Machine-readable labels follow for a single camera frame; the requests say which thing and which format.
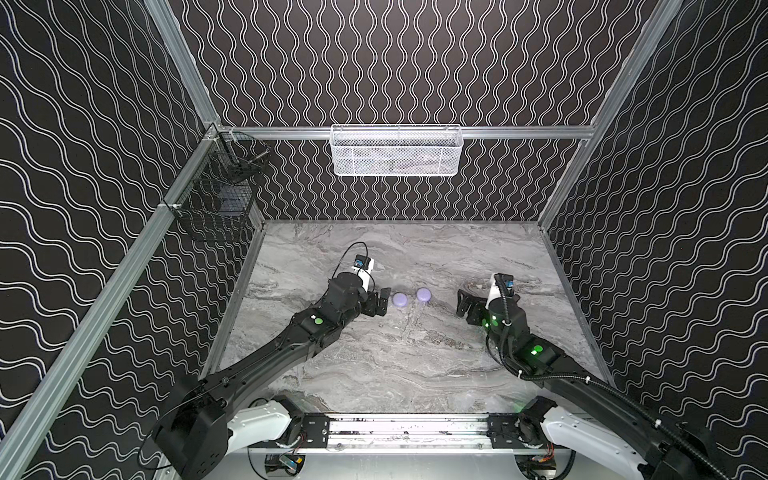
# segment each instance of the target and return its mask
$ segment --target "purple disc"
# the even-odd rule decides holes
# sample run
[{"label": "purple disc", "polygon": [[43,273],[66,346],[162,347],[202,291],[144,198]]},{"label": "purple disc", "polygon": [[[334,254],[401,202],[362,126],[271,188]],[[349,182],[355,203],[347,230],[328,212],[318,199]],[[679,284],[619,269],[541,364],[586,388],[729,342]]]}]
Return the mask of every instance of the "purple disc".
[{"label": "purple disc", "polygon": [[404,293],[395,293],[395,296],[392,297],[392,303],[395,306],[406,306],[408,305],[408,297]]},{"label": "purple disc", "polygon": [[421,302],[428,302],[432,298],[432,292],[428,288],[420,288],[416,290],[416,298]]}]

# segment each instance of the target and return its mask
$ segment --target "black object in basket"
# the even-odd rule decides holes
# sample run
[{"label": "black object in basket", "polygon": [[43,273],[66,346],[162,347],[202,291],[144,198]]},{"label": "black object in basket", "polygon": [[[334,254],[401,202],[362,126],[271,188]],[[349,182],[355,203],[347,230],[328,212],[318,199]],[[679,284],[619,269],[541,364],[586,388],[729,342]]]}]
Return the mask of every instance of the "black object in basket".
[{"label": "black object in basket", "polygon": [[256,197],[253,175],[262,171],[269,149],[255,161],[212,151],[187,188],[174,216],[193,240],[247,242],[253,235],[248,215]]}]

